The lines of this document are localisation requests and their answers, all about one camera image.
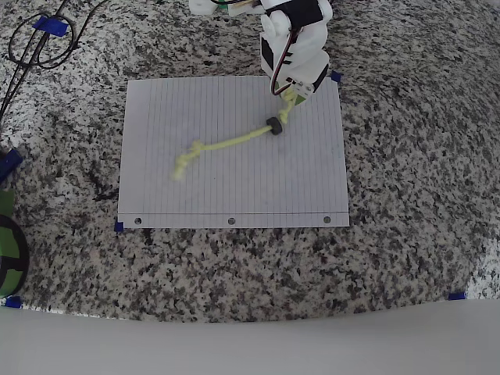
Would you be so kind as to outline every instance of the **blue tape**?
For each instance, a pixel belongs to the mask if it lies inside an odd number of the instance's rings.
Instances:
[[[10,307],[11,309],[20,309],[22,305],[23,301],[21,300],[21,297],[17,296],[7,298],[7,301],[5,302],[5,307]]]
[[[34,29],[45,31],[51,35],[55,35],[56,37],[63,37],[66,35],[68,31],[68,24],[56,20],[55,18],[47,18],[41,17],[35,25],[33,25]]]
[[[122,233],[123,232],[123,223],[115,222],[115,232]]]
[[[7,156],[0,161],[0,183],[23,162],[23,158],[16,150],[11,150]]]
[[[450,293],[448,296],[449,301],[459,301],[461,299],[467,299],[465,291],[461,291],[460,293]]]
[[[341,83],[342,75],[340,73],[337,73],[335,70],[331,72],[331,80],[334,80],[338,84]]]

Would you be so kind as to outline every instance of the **black cable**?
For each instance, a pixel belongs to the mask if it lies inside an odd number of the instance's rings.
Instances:
[[[281,95],[282,92],[284,92],[287,88],[291,86],[291,84],[286,84],[280,89],[278,89],[278,91],[276,91],[275,89],[278,76],[280,75],[281,67],[284,64],[284,60],[287,58],[288,51],[290,51],[291,45],[293,45],[294,43],[293,40],[296,39],[297,36],[298,36],[298,31],[296,30],[290,31],[290,36],[288,37],[287,44],[283,49],[283,53],[281,54],[280,60],[278,61],[276,68],[274,68],[273,76],[271,77],[271,94],[273,94],[274,96]]]
[[[217,5],[232,5],[232,4],[238,4],[239,2],[247,2],[248,0],[227,0],[226,2],[219,2],[218,0],[210,0],[210,1]]]
[[[71,56],[73,51],[77,49],[78,47],[78,42],[80,41],[83,33],[85,32],[85,29],[87,28],[89,22],[91,21],[91,18],[94,16],[94,14],[97,12],[97,10],[103,6],[105,3],[107,3],[109,0],[103,0],[99,2],[88,14],[87,19],[85,20],[84,25],[82,26],[80,33],[77,35],[75,26],[73,22],[68,19],[65,16],[61,15],[61,12],[63,11],[64,7],[68,3],[69,0],[63,0],[59,8],[57,9],[57,12],[55,13],[54,16],[50,16],[47,13],[40,12],[38,14],[35,14],[34,16],[28,18],[27,20],[24,20],[12,33],[12,36],[10,37],[9,40],[9,60],[12,61],[17,65],[16,70],[14,71],[14,74],[12,75],[12,79],[9,82],[9,87],[7,88],[7,92],[5,93],[5,97],[2,102],[2,107],[0,107],[0,123],[2,122],[2,118],[5,115],[5,112],[7,110],[7,107],[9,106],[10,102],[13,100],[14,96],[19,90],[20,85],[24,82],[26,79],[26,75],[33,69],[35,66],[38,66],[44,70],[50,70],[50,69],[55,69],[59,66],[61,66],[63,63],[66,62],[66,60]],[[38,29],[35,29],[30,36],[30,40],[27,43],[26,48],[24,49],[23,54],[19,59],[17,59],[14,56],[13,52],[13,44],[16,39],[17,34],[20,32],[21,28],[29,23],[31,23],[34,19],[38,17],[45,17],[45,20],[42,22],[42,24],[39,26],[43,26],[44,23],[48,22],[49,20],[59,20],[59,21],[65,21],[70,25],[70,43],[68,44],[68,47],[64,50],[63,53],[57,55],[54,58],[47,59],[45,61],[40,61],[40,54],[45,47],[49,33],[44,32],[42,35],[40,41],[38,41],[37,46],[34,48],[34,52],[31,55],[30,59],[28,62],[26,62],[26,58],[28,55],[28,52],[32,48],[32,44],[34,42],[35,36],[40,33]]]

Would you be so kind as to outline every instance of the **paper sheet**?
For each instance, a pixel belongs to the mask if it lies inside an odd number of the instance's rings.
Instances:
[[[133,80],[123,129],[118,220],[125,228],[349,225],[337,83],[295,107],[279,136],[202,152],[181,181],[175,158],[266,125],[284,105],[267,77]]]

